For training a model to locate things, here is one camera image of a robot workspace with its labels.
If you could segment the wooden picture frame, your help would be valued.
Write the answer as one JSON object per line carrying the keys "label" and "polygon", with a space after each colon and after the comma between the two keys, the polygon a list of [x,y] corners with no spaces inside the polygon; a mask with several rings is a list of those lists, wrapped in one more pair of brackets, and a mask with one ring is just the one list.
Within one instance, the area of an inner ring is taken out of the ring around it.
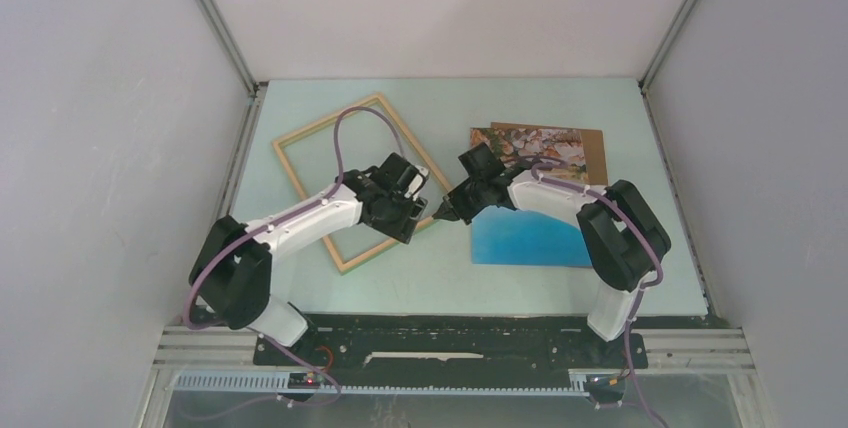
{"label": "wooden picture frame", "polygon": [[[442,197],[451,188],[449,180],[384,94],[374,93],[354,104],[374,108],[383,113],[393,122],[398,131],[406,156],[415,164],[422,165],[430,171],[430,178],[422,191],[423,197],[428,200],[428,207],[416,231],[421,232],[427,229],[436,222],[432,214]],[[327,185],[322,175],[337,174],[333,128],[340,113],[339,110],[331,112],[272,141],[272,146],[285,173],[294,190],[303,200]],[[380,120],[368,118],[362,112],[351,114],[349,117],[351,121],[344,126],[350,129],[352,135],[356,136],[360,131],[368,129],[372,130],[374,135],[361,142],[356,141],[352,145],[345,144],[342,147],[347,170],[374,165],[386,157],[387,149],[397,148],[390,131]],[[400,244],[386,235],[380,235],[365,227],[355,227],[340,234],[328,235],[322,241],[342,275]]]}

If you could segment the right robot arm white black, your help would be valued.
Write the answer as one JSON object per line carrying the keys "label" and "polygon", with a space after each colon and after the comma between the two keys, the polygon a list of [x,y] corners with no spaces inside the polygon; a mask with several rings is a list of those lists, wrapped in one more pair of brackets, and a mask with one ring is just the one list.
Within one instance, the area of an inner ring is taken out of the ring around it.
{"label": "right robot arm white black", "polygon": [[587,316],[592,330],[581,340],[585,359],[606,366],[622,351],[645,292],[664,280],[663,257],[671,239],[638,188],[627,180],[593,186],[564,180],[562,159],[517,155],[503,162],[485,143],[459,157],[467,177],[444,196],[438,220],[473,219],[489,207],[534,212],[580,230],[600,280]]}

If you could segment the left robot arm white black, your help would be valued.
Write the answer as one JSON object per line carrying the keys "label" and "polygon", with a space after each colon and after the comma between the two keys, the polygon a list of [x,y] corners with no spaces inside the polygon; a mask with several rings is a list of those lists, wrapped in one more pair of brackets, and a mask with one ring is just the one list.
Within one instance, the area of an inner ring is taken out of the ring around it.
{"label": "left robot arm white black", "polygon": [[239,222],[230,215],[210,228],[189,274],[188,303],[202,298],[214,322],[272,338],[292,364],[316,351],[307,318],[271,287],[282,258],[337,231],[363,225],[410,242],[427,201],[427,168],[393,152],[379,166],[339,173],[318,194],[274,215]]}

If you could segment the landscape photo print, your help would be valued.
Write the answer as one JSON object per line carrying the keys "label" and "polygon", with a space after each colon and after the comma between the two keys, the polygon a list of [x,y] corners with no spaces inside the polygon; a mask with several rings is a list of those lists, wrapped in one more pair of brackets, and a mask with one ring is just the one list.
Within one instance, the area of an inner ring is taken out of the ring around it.
{"label": "landscape photo print", "polygon": [[[472,144],[474,128],[470,130],[470,145],[486,143]],[[519,157],[539,156],[519,155],[511,158],[509,163],[500,159],[509,166]],[[499,207],[486,208],[475,217],[471,225],[471,258],[474,264],[483,265],[590,266],[589,254],[578,228],[540,213]]]}

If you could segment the brown cardboard backing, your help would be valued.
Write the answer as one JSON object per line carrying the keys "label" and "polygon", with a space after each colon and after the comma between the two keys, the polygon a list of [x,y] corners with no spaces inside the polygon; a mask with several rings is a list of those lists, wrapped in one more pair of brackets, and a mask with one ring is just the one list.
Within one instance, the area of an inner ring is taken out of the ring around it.
{"label": "brown cardboard backing", "polygon": [[580,129],[491,122],[472,130],[472,144],[485,141],[505,163],[513,157],[549,156],[566,162],[560,178],[587,184],[609,182],[604,135],[597,129]]}

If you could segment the aluminium base extrusion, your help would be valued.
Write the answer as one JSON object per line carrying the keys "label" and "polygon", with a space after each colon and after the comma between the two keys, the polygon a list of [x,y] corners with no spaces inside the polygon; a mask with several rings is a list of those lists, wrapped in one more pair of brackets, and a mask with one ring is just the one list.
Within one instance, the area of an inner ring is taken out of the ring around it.
{"label": "aluminium base extrusion", "polygon": [[[334,371],[364,369],[377,361],[519,362],[530,370],[620,369],[622,342],[604,344],[578,329],[506,328],[319,331],[316,358]],[[634,364],[651,374],[751,374],[755,363],[739,329],[636,328],[630,341]],[[211,367],[284,366],[285,355],[247,331],[213,328],[191,332],[168,327],[154,358],[157,365]]]}

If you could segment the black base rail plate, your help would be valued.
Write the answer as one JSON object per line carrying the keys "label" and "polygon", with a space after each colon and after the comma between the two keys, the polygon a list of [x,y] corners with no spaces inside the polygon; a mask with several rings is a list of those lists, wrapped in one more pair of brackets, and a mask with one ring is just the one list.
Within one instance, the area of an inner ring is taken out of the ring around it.
{"label": "black base rail plate", "polygon": [[345,388],[566,390],[580,370],[647,367],[642,336],[606,342],[576,316],[310,314],[292,348]]}

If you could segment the left aluminium corner post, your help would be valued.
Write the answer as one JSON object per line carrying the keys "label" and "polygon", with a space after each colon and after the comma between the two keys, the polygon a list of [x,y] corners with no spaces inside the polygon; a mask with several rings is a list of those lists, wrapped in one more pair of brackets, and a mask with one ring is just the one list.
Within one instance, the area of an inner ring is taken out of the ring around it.
{"label": "left aluminium corner post", "polygon": [[259,82],[248,67],[246,58],[226,22],[216,0],[195,0],[213,35],[222,48],[241,84],[250,97],[255,97]]}

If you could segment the aluminium corner post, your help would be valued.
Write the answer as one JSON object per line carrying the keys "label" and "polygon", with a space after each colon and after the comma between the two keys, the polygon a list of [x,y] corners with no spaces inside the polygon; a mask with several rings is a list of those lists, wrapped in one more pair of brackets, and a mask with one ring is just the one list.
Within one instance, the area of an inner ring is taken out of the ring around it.
{"label": "aluminium corner post", "polygon": [[642,77],[639,87],[642,94],[647,94],[662,70],[672,48],[686,27],[700,0],[682,0],[672,20],[666,29],[657,49],[651,57]]}
{"label": "aluminium corner post", "polygon": [[259,82],[248,67],[246,58],[226,22],[216,0],[195,0],[213,35],[222,48],[241,84],[250,97],[255,97]]}

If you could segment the right aluminium corner post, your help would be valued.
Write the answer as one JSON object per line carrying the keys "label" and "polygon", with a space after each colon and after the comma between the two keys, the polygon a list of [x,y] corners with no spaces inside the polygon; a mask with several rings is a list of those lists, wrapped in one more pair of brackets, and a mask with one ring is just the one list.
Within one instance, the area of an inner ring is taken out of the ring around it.
{"label": "right aluminium corner post", "polygon": [[700,0],[682,0],[672,20],[666,29],[657,49],[651,57],[642,77],[639,87],[642,94],[647,94],[662,70],[672,48],[686,27]]}

